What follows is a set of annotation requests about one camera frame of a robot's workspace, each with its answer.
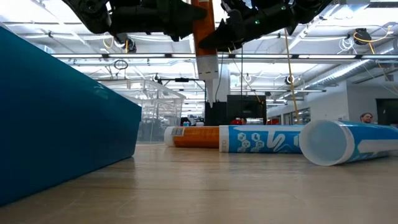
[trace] blue tube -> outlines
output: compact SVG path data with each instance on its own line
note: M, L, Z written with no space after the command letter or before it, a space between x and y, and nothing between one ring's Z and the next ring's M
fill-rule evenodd
M303 126L220 126L220 152L301 153Z
M311 121L300 133L304 156L314 164L336 164L388 156L398 150L398 129L346 121Z

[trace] ceiling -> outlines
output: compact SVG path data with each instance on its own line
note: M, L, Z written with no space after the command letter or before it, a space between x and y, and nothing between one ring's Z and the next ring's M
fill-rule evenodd
M226 17L220 7L221 0L213 0L216 26ZM25 40L39 46L48 47L57 54L105 54L124 53L123 50L112 43L108 34L93 35L80 22L72 10L61 0L44 0L42 6L34 3L34 0L0 0L0 22L7 26ZM355 28L366 28L373 39L380 39L386 35L388 25L390 33L386 38L374 43L375 48L392 40L398 33L397 8L366 8L353 6L330 6L330 16L324 20L315 18L314 22L307 25L299 25L295 32L288 38L290 53L292 54L369 54L367 45L352 45L351 40L344 38L347 34L353 34ZM244 54L285 54L286 45L283 36L284 31L263 36L258 40L248 42L243 47ZM137 53L194 53L193 38L189 36L180 42L172 42L163 34L155 33L146 35L141 33L130 34L137 45ZM129 78L152 79L158 73L162 78L188 77L196 78L196 65L194 61L172 61L171 59L134 59L120 75ZM308 82L323 72L338 66L338 62L328 63L293 63L292 73L300 78L300 82ZM90 77L109 78L109 70L98 61L92 66L74 66L77 70L90 75ZM240 62L229 62L224 65L231 74L232 88L240 85L235 76L240 74ZM113 75L118 71L109 67ZM377 74L378 69L370 71ZM244 63L243 73L248 73L253 88L285 88L284 77L289 74L286 62ZM359 74L350 79L351 82L368 77L368 73ZM366 81L360 85L379 85L379 79ZM196 93L184 93L188 98L204 98L204 93L197 83L170 82L169 88L195 88Z

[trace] white ceiling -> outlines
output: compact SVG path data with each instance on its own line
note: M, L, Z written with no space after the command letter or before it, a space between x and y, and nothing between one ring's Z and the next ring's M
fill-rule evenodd
M225 18L225 13L220 7L220 1L213 0L216 22L219 22L221 18ZM46 45L58 54L106 53L106 51L123 53L115 45L110 49L105 47L103 41L109 45L111 39L103 40L102 35L91 34L80 23L80 20L74 15L72 10L61 0L47 0L43 1L43 3L47 11L34 4L31 0L0 0L0 22L29 42ZM341 52L341 54L352 54L350 50L341 51L341 47L339 47L341 38L346 37L347 33L352 34L354 29L359 27L367 28L374 39L381 38L386 34L386 28L383 28L383 26L391 22L397 22L397 14L398 9L396 8L363 9L353 13L348 7L344 7L309 30L308 34L301 38L300 42L290 52L292 54L337 54L338 52ZM304 29L305 25L299 25L293 35L289 37L289 43L292 43L294 38ZM387 38L374 44L375 48L379 44L391 40L397 34L398 26L393 26L391 31L393 33L389 34ZM49 32L54 35L54 38L47 36ZM78 34L85 40L87 45L74 38L71 32ZM281 54L286 49L285 40L284 38L277 38L277 34L283 35L283 31L279 30L259 40L246 43L243 47L244 54ZM194 52L191 36L180 42L172 42L169 37L163 34L131 35L136 42L137 53ZM369 52L367 45L354 45L353 47L359 54ZM236 64L229 63L227 65L232 75L239 75L240 73L241 65L239 62ZM292 72L296 77L302 77L304 82L335 66L337 65L330 63L294 63L292 64ZM95 72L92 74L93 78L109 77L108 71L103 66L75 68L85 74ZM254 77L251 86L255 88L280 88L285 85L283 77L289 74L289 69L286 63L244 63L243 72ZM181 62L172 66L140 65L129 67L126 70L126 75L129 78L152 78L156 73L164 78L191 78L195 77L195 64ZM361 74L357 78L359 79L366 75L369 74ZM379 85L377 81L368 83ZM199 88L196 83L185 83L182 85L170 82L168 86L173 88ZM201 97L200 92L192 94L192 96L189 95L188 97L192 98L198 95Z

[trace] yellow cable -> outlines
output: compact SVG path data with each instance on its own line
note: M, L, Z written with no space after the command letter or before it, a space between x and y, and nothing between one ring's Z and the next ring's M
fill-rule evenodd
M369 47L371 48L372 53L375 54L375 53L374 53L374 49L373 49L371 43L369 43ZM384 74L384 77L386 78L386 80L389 81L389 82L391 82L390 79L388 78L386 72L385 72L384 69L381 67L380 63L378 62L377 64L379 65L379 68L383 71L383 74ZM397 88L394 86L393 83L391 83L391 87L398 93L398 90L397 90Z
M390 27L388 27L388 30L387 30L386 35L385 35L384 37L381 37L380 39L377 39L377 40L363 40L363 39L359 39L359 38L356 37L356 34L358 34L357 32L354 33L354 38L357 39L357 40L360 40L360 41L362 41L362 42L365 42L365 43L373 43L373 42L377 42L377 41L379 41L379 40L385 39L385 38L389 35L389 33L388 33L389 31L390 31Z
M104 46L105 46L107 49L110 49L110 48L113 46L113 37L112 37L112 42L111 42L111 45L110 45L110 46L109 46L108 44L106 44L105 39L102 39L102 43L104 43Z
M285 29L285 44L286 44L286 52L287 52L287 63L289 64L290 90L292 92L294 111L296 114L297 124L300 124L299 110L297 109L297 102L296 102L296 94L294 93L292 66L290 64L290 50L289 50L289 43L287 42L287 30L286 29Z

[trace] blue box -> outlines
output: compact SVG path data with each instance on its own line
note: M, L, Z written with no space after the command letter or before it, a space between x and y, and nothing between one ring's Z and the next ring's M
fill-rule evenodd
M141 107L0 27L0 205L134 154Z

